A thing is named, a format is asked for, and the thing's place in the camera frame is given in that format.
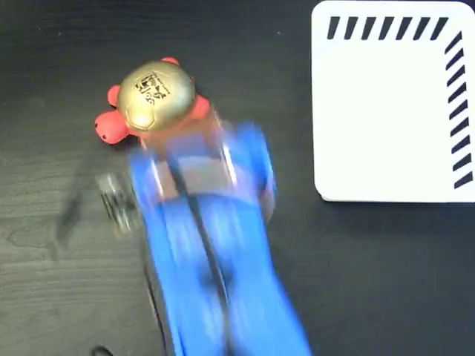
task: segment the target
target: black strap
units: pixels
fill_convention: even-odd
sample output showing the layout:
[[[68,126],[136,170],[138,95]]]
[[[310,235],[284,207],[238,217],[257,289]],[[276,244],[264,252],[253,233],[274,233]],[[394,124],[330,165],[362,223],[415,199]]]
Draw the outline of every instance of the black strap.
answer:
[[[209,268],[211,270],[212,279],[216,285],[217,295],[220,302],[221,313],[223,315],[223,328],[224,328],[224,350],[223,353],[226,356],[235,356],[234,348],[232,345],[232,329],[231,329],[231,318],[229,315],[229,306],[228,298],[226,295],[226,285],[224,283],[223,275],[221,273],[221,268],[219,262],[216,258],[211,239],[209,238],[208,232],[205,229],[203,218],[200,213],[200,206],[196,196],[192,196],[188,193],[186,189],[185,180],[183,175],[178,168],[178,165],[172,157],[168,157],[170,167],[171,177],[173,178],[177,190],[186,198],[188,206],[190,207],[191,214],[193,215],[194,223],[197,226],[198,233],[200,234],[201,242],[205,249],[206,258],[209,263]]]

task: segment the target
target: toy turtle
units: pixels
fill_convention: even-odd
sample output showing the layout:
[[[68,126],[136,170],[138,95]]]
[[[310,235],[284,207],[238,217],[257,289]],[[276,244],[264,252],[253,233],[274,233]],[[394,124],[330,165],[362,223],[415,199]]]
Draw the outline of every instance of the toy turtle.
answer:
[[[100,114],[95,121],[97,135],[114,145],[129,135],[150,136],[176,123],[186,125],[210,113],[207,99],[198,95],[194,80],[171,57],[146,63],[128,74],[121,85],[108,91],[115,110]]]

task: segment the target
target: red turtle head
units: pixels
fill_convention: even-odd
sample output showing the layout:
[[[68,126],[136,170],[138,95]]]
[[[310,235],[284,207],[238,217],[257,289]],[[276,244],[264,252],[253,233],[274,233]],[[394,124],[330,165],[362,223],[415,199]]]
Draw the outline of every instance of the red turtle head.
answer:
[[[119,111],[102,113],[96,118],[95,128],[102,141],[114,145],[129,135],[129,129]]]

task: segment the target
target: striped border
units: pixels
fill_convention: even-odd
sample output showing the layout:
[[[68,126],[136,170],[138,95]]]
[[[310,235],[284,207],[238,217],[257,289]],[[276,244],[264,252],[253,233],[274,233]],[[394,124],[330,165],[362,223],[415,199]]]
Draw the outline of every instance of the striped border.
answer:
[[[336,30],[338,29],[338,26],[340,24],[345,26],[345,30],[344,30],[345,40],[356,39],[356,34],[354,34],[354,31],[359,19],[360,18],[358,16],[350,16],[348,17],[346,24],[342,24],[340,21],[341,20],[340,16],[331,16],[330,26],[328,27],[327,39],[330,41],[335,39]],[[387,39],[387,34],[389,33],[391,26],[394,24],[395,18],[393,16],[385,16],[384,21],[381,25],[381,28],[379,29],[374,28],[376,17],[366,17],[366,18],[361,18],[361,19],[364,21],[364,27],[363,27],[363,33],[361,34],[361,36],[358,35],[359,38],[363,41],[367,40],[370,37],[372,30],[378,30],[379,31],[378,39],[382,41],[384,39]],[[409,24],[413,20],[416,21],[416,19],[414,19],[413,17],[403,17],[401,19],[401,21],[399,22],[398,32],[395,37],[396,41],[402,40],[404,38],[404,35],[406,34],[408,36],[410,35],[409,33],[407,33],[407,28],[409,27]],[[411,33],[412,39],[414,41],[420,40],[429,21],[430,21],[430,17],[419,18],[419,23],[417,25],[416,30],[414,31],[414,34]],[[436,26],[430,35],[431,41],[435,41],[436,39],[439,38],[439,35],[444,29],[445,24],[447,24],[447,21],[448,21],[447,17],[438,18]]]
[[[465,65],[463,64],[464,51],[462,46],[462,31],[452,39],[452,41],[445,48],[445,56],[448,59],[445,70],[448,71],[457,67],[455,73],[453,73],[447,81],[447,88],[451,93],[448,97],[448,104],[452,103],[459,97],[465,99],[458,104],[449,114],[449,120],[453,122],[453,129],[451,131],[451,140],[453,141],[452,156],[456,159],[456,162],[452,166],[452,171],[455,173],[460,168],[465,167],[472,163],[471,155],[471,138],[469,134],[470,119],[468,118],[468,99],[467,96],[467,82],[465,80]],[[462,177],[458,178],[453,184],[453,188],[457,189],[463,185],[473,182],[474,173],[470,169]]]

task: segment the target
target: black table surface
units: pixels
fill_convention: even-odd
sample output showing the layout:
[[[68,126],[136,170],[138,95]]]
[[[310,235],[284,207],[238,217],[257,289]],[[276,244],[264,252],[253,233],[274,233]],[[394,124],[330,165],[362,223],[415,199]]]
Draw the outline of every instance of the black table surface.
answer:
[[[98,343],[157,355],[137,241],[113,236],[89,182],[125,161],[94,133],[107,89],[163,56],[223,117],[264,129],[279,186],[272,256],[315,353],[475,355],[475,210],[330,204],[315,191],[314,5],[1,2],[0,355],[80,356]],[[80,220],[55,250],[78,190]]]

